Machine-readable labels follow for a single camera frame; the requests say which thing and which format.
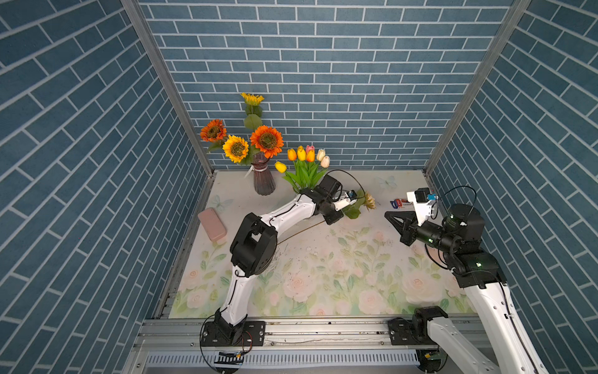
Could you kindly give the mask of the beige daisy flower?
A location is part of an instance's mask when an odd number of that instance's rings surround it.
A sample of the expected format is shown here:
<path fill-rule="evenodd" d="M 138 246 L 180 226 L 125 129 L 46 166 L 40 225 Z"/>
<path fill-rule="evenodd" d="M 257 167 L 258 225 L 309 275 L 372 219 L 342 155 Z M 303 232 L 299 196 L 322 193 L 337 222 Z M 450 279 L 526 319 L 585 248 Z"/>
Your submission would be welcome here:
<path fill-rule="evenodd" d="M 377 202 L 375 200 L 375 198 L 372 196 L 372 194 L 370 193 L 365 193 L 364 196 L 362 197 L 363 202 L 361 204 L 356 204 L 357 208 L 360 208 L 361 206 L 364 206 L 367 210 L 376 210 L 377 209 Z M 300 230 L 299 232 L 296 232 L 290 236 L 288 236 L 287 238 L 285 238 L 284 240 L 282 240 L 281 242 L 279 242 L 279 244 L 282 244 L 283 242 L 286 242 L 288 240 L 291 240 L 292 238 L 294 238 L 295 236 L 298 236 L 304 232 L 307 232 L 313 228 L 318 227 L 321 224 L 324 224 L 325 221 L 322 220 L 316 224 L 313 224 L 309 227 L 303 228 L 302 230 Z"/>

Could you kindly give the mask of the white tulip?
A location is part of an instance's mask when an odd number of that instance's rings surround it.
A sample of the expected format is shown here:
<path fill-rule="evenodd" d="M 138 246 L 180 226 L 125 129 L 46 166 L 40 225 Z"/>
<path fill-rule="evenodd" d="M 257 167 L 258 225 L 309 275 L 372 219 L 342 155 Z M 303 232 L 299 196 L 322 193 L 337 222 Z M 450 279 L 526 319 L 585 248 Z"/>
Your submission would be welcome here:
<path fill-rule="evenodd" d="M 316 153 L 316 160 L 319 164 L 320 160 L 322 160 L 322 158 L 326 156 L 326 152 L 324 149 L 320 149 L 317 153 Z"/>

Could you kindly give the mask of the red orange tulip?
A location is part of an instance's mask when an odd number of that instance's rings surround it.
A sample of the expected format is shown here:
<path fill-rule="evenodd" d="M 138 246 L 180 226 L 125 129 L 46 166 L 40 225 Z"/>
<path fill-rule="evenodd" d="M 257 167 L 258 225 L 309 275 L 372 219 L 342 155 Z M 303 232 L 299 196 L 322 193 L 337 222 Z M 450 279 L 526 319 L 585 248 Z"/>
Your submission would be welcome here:
<path fill-rule="evenodd" d="M 313 189 L 316 186 L 316 174 L 319 170 L 319 164 L 316 160 L 316 152 L 308 151 L 306 155 L 306 171 L 308 173 L 308 188 Z"/>

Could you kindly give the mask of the orange yellow tulip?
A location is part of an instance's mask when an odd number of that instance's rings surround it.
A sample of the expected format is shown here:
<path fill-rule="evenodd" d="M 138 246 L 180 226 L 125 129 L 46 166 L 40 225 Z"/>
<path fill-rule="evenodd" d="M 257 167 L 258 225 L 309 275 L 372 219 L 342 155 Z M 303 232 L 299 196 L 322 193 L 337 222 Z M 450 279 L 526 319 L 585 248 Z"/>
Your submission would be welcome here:
<path fill-rule="evenodd" d="M 301 187 L 303 189 L 308 187 L 308 165 L 306 163 L 306 151 L 303 146 L 299 146 L 297 148 L 297 161 L 296 161 L 296 170 L 297 170 L 297 177 L 299 177 L 301 181 Z"/>

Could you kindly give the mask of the orange gerbera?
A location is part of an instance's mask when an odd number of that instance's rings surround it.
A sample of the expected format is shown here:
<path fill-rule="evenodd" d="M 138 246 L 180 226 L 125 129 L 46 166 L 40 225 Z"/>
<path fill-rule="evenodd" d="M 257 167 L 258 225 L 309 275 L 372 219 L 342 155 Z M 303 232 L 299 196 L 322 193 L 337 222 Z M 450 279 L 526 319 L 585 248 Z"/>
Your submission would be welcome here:
<path fill-rule="evenodd" d="M 210 121 L 200 132 L 200 138 L 208 143 L 208 152 L 221 149 L 227 141 L 227 129 L 224 121 L 215 119 Z"/>
<path fill-rule="evenodd" d="M 284 145 L 281 132 L 268 126 L 258 127 L 251 135 L 251 142 L 266 158 L 277 156 Z"/>

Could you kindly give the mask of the yellow sunflower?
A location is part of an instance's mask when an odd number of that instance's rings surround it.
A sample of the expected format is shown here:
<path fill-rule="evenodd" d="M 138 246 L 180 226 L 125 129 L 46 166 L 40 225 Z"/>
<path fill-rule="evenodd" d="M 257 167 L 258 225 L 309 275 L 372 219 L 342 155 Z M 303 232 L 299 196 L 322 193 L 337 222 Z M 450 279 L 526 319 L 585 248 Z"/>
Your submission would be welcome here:
<path fill-rule="evenodd" d="M 236 165 L 250 165 L 253 162 L 254 148 L 244 138 L 229 136 L 222 148 L 225 156 Z"/>
<path fill-rule="evenodd" d="M 244 99 L 246 118 L 244 119 L 244 126 L 252 131 L 257 130 L 263 125 L 263 109 L 260 104 L 264 101 L 262 95 L 253 95 L 248 93 L 241 93 Z"/>

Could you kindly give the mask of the light pink tulip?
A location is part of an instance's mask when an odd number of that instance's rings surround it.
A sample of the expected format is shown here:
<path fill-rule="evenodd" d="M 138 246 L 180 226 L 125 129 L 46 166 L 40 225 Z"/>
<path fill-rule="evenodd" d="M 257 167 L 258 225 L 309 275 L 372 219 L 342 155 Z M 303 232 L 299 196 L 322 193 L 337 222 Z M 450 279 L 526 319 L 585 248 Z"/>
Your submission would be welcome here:
<path fill-rule="evenodd" d="M 330 157 L 324 156 L 319 162 L 319 168 L 316 170 L 315 175 L 311 179 L 311 188 L 315 188 L 323 176 L 327 173 L 330 166 Z"/>

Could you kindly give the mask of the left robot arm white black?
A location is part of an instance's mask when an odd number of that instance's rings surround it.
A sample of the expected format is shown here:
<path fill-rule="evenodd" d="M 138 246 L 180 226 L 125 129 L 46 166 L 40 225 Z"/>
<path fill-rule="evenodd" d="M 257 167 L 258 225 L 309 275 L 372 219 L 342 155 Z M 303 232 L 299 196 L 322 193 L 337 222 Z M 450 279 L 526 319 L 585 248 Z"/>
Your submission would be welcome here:
<path fill-rule="evenodd" d="M 328 225 L 344 217 L 343 209 L 365 198 L 364 188 L 345 190 L 326 172 L 319 184 L 300 190 L 287 204 L 270 213 L 248 213 L 230 245 L 232 276 L 224 304 L 202 325 L 202 347 L 242 346 L 250 338 L 247 328 L 249 301 L 258 277 L 267 270 L 277 251 L 279 238 L 296 224 L 321 215 Z"/>

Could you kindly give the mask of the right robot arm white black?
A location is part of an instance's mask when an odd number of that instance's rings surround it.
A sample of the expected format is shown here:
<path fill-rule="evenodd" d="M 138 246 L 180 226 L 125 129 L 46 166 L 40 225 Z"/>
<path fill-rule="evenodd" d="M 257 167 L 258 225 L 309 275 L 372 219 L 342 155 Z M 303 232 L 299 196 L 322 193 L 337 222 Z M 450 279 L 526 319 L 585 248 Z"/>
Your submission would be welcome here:
<path fill-rule="evenodd" d="M 477 311 L 497 360 L 474 346 L 439 306 L 415 310 L 411 321 L 388 322 L 392 344 L 435 344 L 464 373 L 545 373 L 512 300 L 498 260 L 481 248 L 484 218 L 467 204 L 454 204 L 442 224 L 430 221 L 433 204 L 416 203 L 413 211 L 387 211 L 386 219 L 405 245 L 422 242 L 437 249 L 446 268 Z"/>

